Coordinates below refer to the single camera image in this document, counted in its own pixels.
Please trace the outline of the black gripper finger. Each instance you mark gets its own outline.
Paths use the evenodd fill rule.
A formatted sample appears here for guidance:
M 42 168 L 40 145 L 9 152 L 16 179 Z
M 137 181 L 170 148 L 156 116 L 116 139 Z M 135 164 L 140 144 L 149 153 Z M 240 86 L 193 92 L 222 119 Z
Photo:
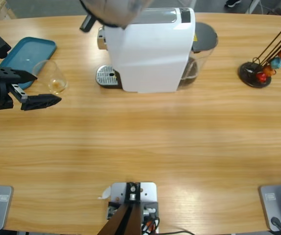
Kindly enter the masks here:
M 95 23 L 95 17 L 92 15 L 87 15 L 80 26 L 82 32 L 89 32 Z

